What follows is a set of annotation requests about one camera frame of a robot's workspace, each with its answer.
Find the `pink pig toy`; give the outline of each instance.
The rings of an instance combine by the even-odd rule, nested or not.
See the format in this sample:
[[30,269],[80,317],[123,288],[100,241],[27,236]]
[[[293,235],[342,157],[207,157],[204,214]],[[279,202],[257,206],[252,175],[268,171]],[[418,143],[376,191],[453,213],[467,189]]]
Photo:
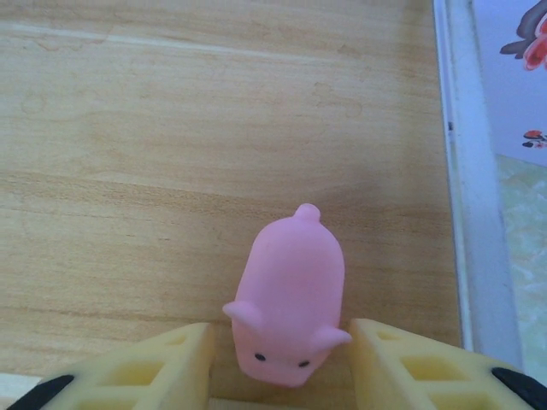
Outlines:
[[338,328],[344,290],[344,256],[314,205],[276,220],[256,237],[232,318],[241,370],[248,376],[298,387],[329,355],[351,341]]

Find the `wood grain surface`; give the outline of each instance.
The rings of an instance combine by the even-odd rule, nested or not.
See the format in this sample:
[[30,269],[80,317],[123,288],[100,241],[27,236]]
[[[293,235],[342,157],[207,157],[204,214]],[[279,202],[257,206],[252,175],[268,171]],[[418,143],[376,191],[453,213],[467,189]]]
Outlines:
[[352,408],[342,351],[301,389],[260,384],[221,311],[301,202],[342,244],[344,325],[459,343],[429,0],[0,10],[0,372],[208,321],[215,397]]

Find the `paper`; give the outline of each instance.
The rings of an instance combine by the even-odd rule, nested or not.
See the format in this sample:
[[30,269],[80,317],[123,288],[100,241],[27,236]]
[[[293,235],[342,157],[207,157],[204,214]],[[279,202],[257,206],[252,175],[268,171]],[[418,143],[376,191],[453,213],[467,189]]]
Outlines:
[[547,167],[547,0],[474,0],[497,154]]

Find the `black rubber piece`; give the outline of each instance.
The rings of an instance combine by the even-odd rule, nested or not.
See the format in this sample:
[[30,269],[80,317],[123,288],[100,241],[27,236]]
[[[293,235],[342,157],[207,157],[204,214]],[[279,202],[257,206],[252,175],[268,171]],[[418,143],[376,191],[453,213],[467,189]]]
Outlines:
[[71,384],[73,380],[74,376],[67,374],[47,382],[37,384],[34,389],[9,406],[7,410],[40,410],[56,395],[61,393],[65,387]]
[[531,408],[547,410],[547,387],[538,380],[503,367],[494,367],[491,372]]

